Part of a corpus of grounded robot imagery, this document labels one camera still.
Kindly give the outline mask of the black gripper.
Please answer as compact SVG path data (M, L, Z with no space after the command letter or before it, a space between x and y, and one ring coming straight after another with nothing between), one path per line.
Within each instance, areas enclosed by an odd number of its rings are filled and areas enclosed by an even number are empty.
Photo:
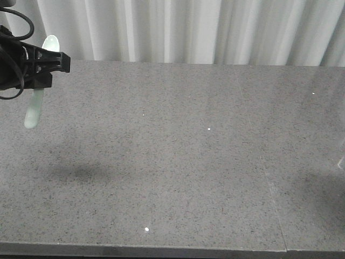
M71 58L64 52L54 52L15 39L1 26L1 90L20 91L52 87L52 74L70 73Z

